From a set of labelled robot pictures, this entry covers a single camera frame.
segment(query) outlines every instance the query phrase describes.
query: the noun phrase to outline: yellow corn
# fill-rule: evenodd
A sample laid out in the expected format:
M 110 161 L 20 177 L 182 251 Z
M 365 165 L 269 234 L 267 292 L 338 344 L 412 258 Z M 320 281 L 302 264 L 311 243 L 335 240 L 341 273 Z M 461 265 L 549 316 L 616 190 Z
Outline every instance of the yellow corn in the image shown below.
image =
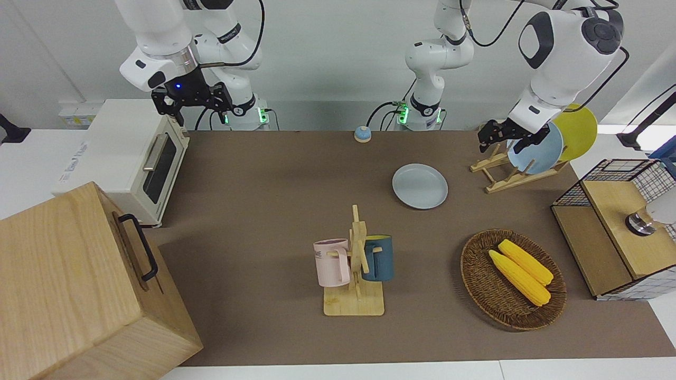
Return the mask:
M 552 283 L 554 275 L 544 265 L 540 264 L 531 254 L 524 251 L 523 248 L 514 244 L 511 240 L 505 239 L 498 245 L 502 253 L 516 262 L 523 270 L 533 276 L 537 282 L 544 286 Z
M 501 255 L 496 251 L 489 250 L 493 263 L 496 268 L 511 282 L 523 295 L 533 302 L 535 306 L 542 306 L 550 301 L 552 295 L 550 292 L 538 283 L 531 275 L 523 270 L 519 265 L 510 260 L 509 257 Z

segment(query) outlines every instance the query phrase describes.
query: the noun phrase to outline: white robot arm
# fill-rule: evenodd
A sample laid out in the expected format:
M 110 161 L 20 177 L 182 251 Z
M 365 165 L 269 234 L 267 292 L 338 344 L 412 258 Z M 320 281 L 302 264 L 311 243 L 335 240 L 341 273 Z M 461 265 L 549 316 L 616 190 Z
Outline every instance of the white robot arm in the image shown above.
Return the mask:
M 264 101 L 253 93 L 244 72 L 260 65 L 260 38 L 256 43 L 242 31 L 230 8 L 233 1 L 115 0 L 137 38 L 120 73 L 139 89 L 152 91 L 160 114 L 183 124 L 180 109 L 198 105 L 218 112 L 221 121 L 229 121 L 228 128 L 254 130 L 267 123 Z M 193 37 L 184 9 L 206 10 L 208 31 Z M 207 67 L 221 80 L 212 87 L 201 72 Z
M 601 7 L 595 0 L 525 2 L 549 9 L 533 16 L 519 37 L 521 54 L 535 74 L 507 120 L 491 120 L 480 131 L 481 151 L 506 139 L 521 139 L 518 151 L 541 142 L 548 133 L 547 122 L 607 69 L 620 48 L 623 21 L 611 7 Z M 467 65 L 472 59 L 467 17 L 471 3 L 439 0 L 435 25 L 444 37 L 416 43 L 408 50 L 406 62 L 417 77 L 405 110 L 408 117 L 402 120 L 409 129 L 428 130 L 435 125 L 444 87 L 438 71 Z

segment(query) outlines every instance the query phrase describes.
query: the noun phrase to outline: mug rack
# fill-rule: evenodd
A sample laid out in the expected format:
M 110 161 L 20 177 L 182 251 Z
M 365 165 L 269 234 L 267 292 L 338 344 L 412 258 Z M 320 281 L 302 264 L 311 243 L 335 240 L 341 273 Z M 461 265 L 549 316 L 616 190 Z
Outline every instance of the mug rack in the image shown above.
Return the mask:
M 324 314 L 327 316 L 381 316 L 385 313 L 383 283 L 362 279 L 362 270 L 369 273 L 364 245 L 366 222 L 359 220 L 359 209 L 352 205 L 352 228 L 349 230 L 352 276 L 349 285 L 324 288 Z
M 512 141 L 505 151 L 500 152 L 500 147 L 502 144 L 497 144 L 491 155 L 485 160 L 479 160 L 476 164 L 469 167 L 469 170 L 474 172 L 482 172 L 491 184 L 486 186 L 485 191 L 488 194 L 497 193 L 498 191 L 503 191 L 511 189 L 513 187 L 524 185 L 525 183 L 530 183 L 537 181 L 549 176 L 558 174 L 563 168 L 565 168 L 569 161 L 559 161 L 551 169 L 546 172 L 539 174 L 527 174 L 528 170 L 535 164 L 535 160 L 531 160 L 528 166 L 523 170 L 519 170 L 517 167 L 514 167 L 507 156 L 507 152 L 512 148 L 514 141 Z M 498 166 L 509 165 L 512 167 L 510 174 L 502 180 L 495 180 L 495 178 L 488 171 L 490 168 L 496 168 Z

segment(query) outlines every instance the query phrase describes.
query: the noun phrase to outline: wooden crate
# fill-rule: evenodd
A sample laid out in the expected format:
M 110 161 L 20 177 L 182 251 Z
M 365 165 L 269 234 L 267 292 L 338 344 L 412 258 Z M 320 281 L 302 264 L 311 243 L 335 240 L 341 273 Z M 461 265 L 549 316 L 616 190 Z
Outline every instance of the wooden crate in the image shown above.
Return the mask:
M 625 218 L 646 205 L 628 181 L 582 181 L 590 206 L 552 206 L 589 291 L 594 296 L 629 289 L 676 265 L 676 244 L 666 230 L 634 235 Z
M 164 260 L 89 183 L 0 220 L 0 378 L 159 379 L 200 351 Z

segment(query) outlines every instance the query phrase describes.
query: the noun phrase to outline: yellow plate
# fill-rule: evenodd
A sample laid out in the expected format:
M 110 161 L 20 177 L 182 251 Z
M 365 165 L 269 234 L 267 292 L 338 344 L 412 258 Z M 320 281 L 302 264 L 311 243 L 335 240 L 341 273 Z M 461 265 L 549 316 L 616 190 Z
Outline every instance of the yellow plate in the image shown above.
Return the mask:
M 578 108 L 578 104 L 571 104 L 569 108 Z M 574 160 L 587 153 L 596 141 L 598 133 L 598 123 L 596 117 L 589 110 L 583 108 L 578 112 L 564 112 L 554 119 L 554 124 L 563 135 L 563 143 L 566 146 L 561 161 Z

